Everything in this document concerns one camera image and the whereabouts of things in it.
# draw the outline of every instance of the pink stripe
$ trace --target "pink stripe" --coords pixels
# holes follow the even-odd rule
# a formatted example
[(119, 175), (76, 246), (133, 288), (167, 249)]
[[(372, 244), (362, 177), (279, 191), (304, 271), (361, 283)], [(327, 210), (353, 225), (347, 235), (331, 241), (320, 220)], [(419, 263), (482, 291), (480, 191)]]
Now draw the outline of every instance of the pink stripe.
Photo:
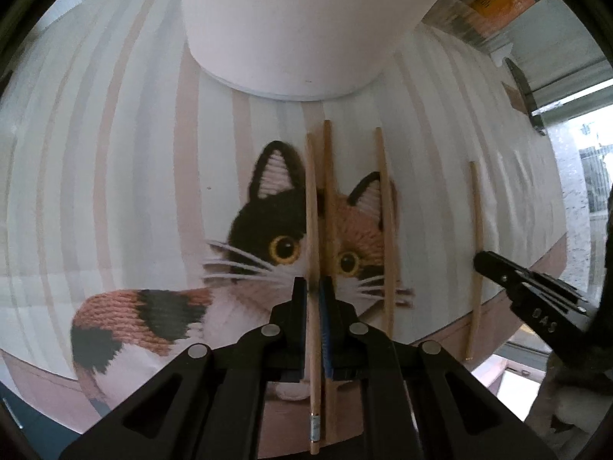
[[(30, 60), (33, 59), (33, 57), (36, 56), (37, 53), (39, 53), (41, 51), (41, 49), (44, 49), (44, 47), (48, 44), (48, 42), (50, 41), (50, 36), (51, 33), (50, 32), (46, 32), (44, 33), (44, 35), (37, 40), (36, 44), (34, 44), (30, 50), (28, 51), (28, 54), (26, 57), (23, 58), (21, 64), (22, 65), (26, 65), (28, 64), (28, 62)], [(41, 77), (41, 72), (42, 72), (42, 68), (45, 64), (45, 61), (41, 61), (40, 65), (38, 66), (38, 68), (36, 69), (36, 72), (34, 74), (32, 74), (32, 80), (31, 80), (31, 85), (32, 87), (30, 88), (30, 94), (28, 95), (28, 101), (27, 103), (23, 106), (23, 111), (21, 112), (20, 115), (20, 122), (19, 124), (23, 124), (23, 117), (26, 113), (26, 110), (28, 109), (28, 106), (30, 105), (30, 102), (33, 99), (33, 92), (35, 91), (36, 87), (38, 86), (38, 82), (39, 79)], [(15, 72), (15, 78), (19, 78), (19, 74), (23, 73), (23, 68), (22, 66), (20, 66), (19, 68), (17, 68), (16, 72)], [(7, 182), (6, 182), (6, 209), (5, 209), (5, 216), (8, 217), (8, 198), (10, 196), (10, 187), (11, 187), (11, 181), (12, 181), (12, 177), (13, 177), (13, 168), (15, 166), (15, 148), (16, 148), (16, 144), (17, 144), (17, 137), (15, 136), (12, 140), (12, 147), (10, 150), (10, 155), (8, 156), (8, 172), (6, 175), (7, 178)], [(4, 230), (4, 236), (5, 236), (5, 243), (8, 244), (8, 230), (5, 229)], [(15, 297), (15, 286), (13, 285), (13, 273), (11, 270), (11, 264), (10, 264), (10, 255), (8, 253), (8, 248), (7, 250), (5, 250), (5, 268), (6, 268), (6, 276), (8, 278), (8, 290), (10, 292), (10, 300), (11, 300), (11, 304), (13, 306), (13, 309), (15, 310), (15, 318), (17, 319), (17, 323), (19, 324), (19, 330), (21, 332), (21, 339), (23, 340), (24, 346), (26, 347), (26, 349), (28, 350), (28, 353), (30, 354), (30, 358), (32, 361), (35, 361), (34, 358), (34, 352), (32, 349), (32, 346), (30, 345), (30, 342), (28, 341), (28, 337), (26, 334), (26, 329), (25, 326), (23, 325), (23, 320), (21, 319), (21, 314), (19, 312), (18, 306), (19, 303), (17, 302), (17, 299)]]
[(234, 116), (234, 147), (240, 203), (244, 205), (247, 202), (254, 164), (251, 108), (248, 94), (232, 90), (232, 115)]
[(200, 67), (187, 43), (179, 69), (175, 104), (174, 174), (181, 255), (200, 255), (206, 248), (198, 172), (198, 84)]
[(123, 76), (126, 73), (128, 59), (134, 48), (134, 43), (143, 29), (146, 17), (151, 10), (155, 0), (145, 0), (139, 13), (134, 19), (128, 36), (123, 43), (115, 67), (113, 76), (108, 85), (107, 97), (102, 110), (98, 141), (96, 146), (96, 170), (94, 173), (94, 226), (96, 228), (96, 253), (98, 256), (98, 268), (102, 277), (102, 286), (106, 291), (111, 291), (115, 287), (113, 272), (111, 271), (111, 254), (108, 243), (108, 217), (107, 217), (107, 158), (108, 144), (117, 109), (117, 100)]
[[(305, 128), (308, 133), (315, 137), (315, 158), (317, 154), (324, 153), (324, 113), (323, 102), (302, 102), (302, 116), (305, 120)], [(324, 165), (315, 161), (315, 182), (317, 187), (324, 187)]]
[[(79, 139), (83, 132), (85, 111), (87, 110), (88, 98), (99, 67), (100, 57), (108, 45), (110, 36), (116, 29), (116, 23), (120, 20), (118, 16), (124, 15), (130, 1), (119, 0), (119, 4), (110, 18), (106, 19), (106, 22), (96, 24), (96, 28), (102, 29), (102, 33), (97, 37), (97, 43), (91, 51), (87, 67), (79, 74), (79, 87), (72, 105), (72, 112), (70, 112), (70, 120), (66, 133), (59, 190), (59, 229), (63, 259), (61, 271), (66, 276), (70, 299), (75, 307), (85, 300), (81, 267), (77, 257), (77, 235), (75, 231), (76, 157), (79, 150)], [(102, 10), (106, 7), (105, 2), (99, 8)]]
[(53, 101), (53, 107), (51, 107), (51, 114), (49, 116), (49, 121), (47, 122), (47, 126), (45, 127), (45, 136), (43, 138), (42, 143), (42, 152), (41, 152), (41, 163), (39, 166), (38, 179), (36, 181), (36, 249), (38, 252), (39, 258), (39, 271), (41, 273), (41, 282), (42, 282), (42, 291), (45, 298), (45, 304), (47, 305), (47, 311), (49, 313), (49, 318), (51, 320), (51, 326), (53, 327), (53, 331), (55, 333), (57, 342), (59, 343), (59, 347), (62, 351), (62, 355), (64, 359), (68, 363), (68, 366), (71, 365), (72, 358), (68, 352), (68, 345), (62, 336), (62, 331), (59, 327), (59, 320), (57, 318), (57, 313), (55, 312), (55, 307), (53, 305), (53, 295), (51, 293), (51, 286), (49, 284), (49, 277), (47, 271), (47, 255), (45, 253), (45, 219), (44, 219), (44, 203), (45, 203), (45, 174), (47, 173), (47, 158), (49, 155), (49, 143), (51, 142), (51, 136), (53, 134), (53, 129), (55, 128), (55, 119), (57, 115), (57, 108), (59, 107), (59, 102), (62, 99), (62, 95), (64, 94), (64, 89), (66, 88), (66, 83), (68, 82), (68, 78), (70, 73), (72, 72), (72, 68), (79, 56), (79, 52), (81, 51), (81, 47), (83, 46), (85, 39), (90, 35), (91, 30), (96, 24), (97, 18), (100, 14), (100, 11), (96, 13), (96, 16), (92, 19), (88, 30), (85, 32), (84, 36), (81, 38), (77, 47), (75, 48), (72, 57), (70, 58), (70, 62), (68, 63), (68, 67), (66, 68), (66, 72), (64, 72), (64, 76), (62, 80), (59, 82), (59, 86), (57, 87), (57, 93), (55, 94), (55, 99)]

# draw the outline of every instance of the wall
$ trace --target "wall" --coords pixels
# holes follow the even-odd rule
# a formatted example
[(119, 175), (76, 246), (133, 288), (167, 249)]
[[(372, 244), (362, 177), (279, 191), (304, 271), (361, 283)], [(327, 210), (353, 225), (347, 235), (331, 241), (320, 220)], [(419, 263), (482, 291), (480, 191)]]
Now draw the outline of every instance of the wall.
[(556, 154), (566, 212), (567, 260), (560, 278), (584, 292), (590, 273), (590, 208), (577, 144), (568, 124), (547, 129)]
[[(511, 22), (505, 32), (513, 42), (513, 59), (524, 71), (533, 90), (605, 58), (587, 29), (562, 0), (541, 0)], [(603, 62), (600, 67), (604, 67), (608, 77), (599, 76), (598, 81), (613, 77), (608, 63)], [(582, 82), (578, 88), (589, 86), (592, 84)], [(579, 90), (573, 91), (573, 87), (569, 86), (563, 97)]]

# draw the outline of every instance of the wooden dowel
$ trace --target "wooden dowel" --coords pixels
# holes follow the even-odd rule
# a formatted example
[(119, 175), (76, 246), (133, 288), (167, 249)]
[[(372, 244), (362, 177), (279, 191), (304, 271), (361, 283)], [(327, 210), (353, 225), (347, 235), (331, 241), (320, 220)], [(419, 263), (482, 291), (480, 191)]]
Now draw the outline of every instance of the wooden dowel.
[[(483, 216), (481, 209), (481, 187), (479, 183), (479, 167), (474, 161), (468, 163), (470, 167), (470, 181), (473, 188), (473, 225), (474, 225), (474, 251), (478, 253), (483, 250)], [(471, 316), (470, 331), (468, 332), (468, 341), (466, 345), (465, 359), (471, 360), (474, 356), (474, 343), (477, 333), (479, 332), (479, 324), (481, 321), (481, 301), (483, 290), (483, 276), (473, 270), (471, 277), (472, 285), (472, 304), (473, 316)]]
[[(336, 256), (338, 243), (336, 240), (336, 178), (334, 173), (334, 152), (332, 146), (332, 123), (324, 121), (324, 230), (325, 261), (324, 274), (332, 277), (336, 287)], [(336, 385), (326, 378), (324, 380), (324, 440), (326, 444), (338, 441), (336, 434)]]
[(326, 261), (324, 271), (336, 280), (336, 178), (332, 150), (332, 123), (324, 121), (324, 203), (326, 219)]
[(306, 135), (306, 249), (308, 253), (308, 296), (306, 326), (308, 332), (308, 364), (311, 387), (311, 454), (320, 451), (321, 439), (321, 325), (320, 325), (320, 235), (315, 182), (315, 151), (311, 133)]
[(383, 330), (389, 338), (393, 336), (393, 311), (396, 295), (396, 237), (393, 216), (392, 186), (387, 171), (387, 160), (385, 158), (385, 143), (383, 140), (383, 130), (378, 127), (375, 130), (375, 145), (377, 152), (377, 163), (381, 178), (381, 212), (383, 221), (383, 267), (385, 278), (383, 281), (384, 291), (384, 318)]

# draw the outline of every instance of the black fur patch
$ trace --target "black fur patch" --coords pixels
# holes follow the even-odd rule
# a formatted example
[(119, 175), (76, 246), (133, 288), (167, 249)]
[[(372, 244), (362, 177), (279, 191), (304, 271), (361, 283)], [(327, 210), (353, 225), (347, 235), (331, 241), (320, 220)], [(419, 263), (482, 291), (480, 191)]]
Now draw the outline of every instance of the black fur patch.
[[(232, 223), (228, 243), (233, 247), (275, 264), (269, 245), (280, 235), (287, 235), (299, 242), (307, 233), (304, 188), (287, 190), (265, 199), (249, 201)], [(231, 261), (254, 264), (235, 253), (228, 254)], [(237, 273), (247, 270), (234, 268)]]
[[(275, 195), (258, 197), (262, 175), (274, 151), (279, 151), (289, 173), (291, 189)], [(249, 185), (249, 202), (232, 222), (228, 244), (276, 264), (270, 256), (270, 243), (281, 235), (299, 242), (307, 233), (304, 168), (298, 153), (282, 141), (270, 142), (262, 151)], [(254, 262), (236, 253), (228, 253), (231, 261), (253, 265)], [(232, 267), (232, 273), (252, 273), (240, 267)]]
[(204, 306), (190, 306), (189, 299), (173, 291), (139, 291), (139, 317), (158, 337), (168, 341), (184, 338), (188, 325), (200, 320)]
[(104, 373), (108, 363), (121, 349), (121, 342), (113, 339), (110, 330), (91, 327), (82, 329), (74, 325), (70, 329), (74, 362), (87, 370)]

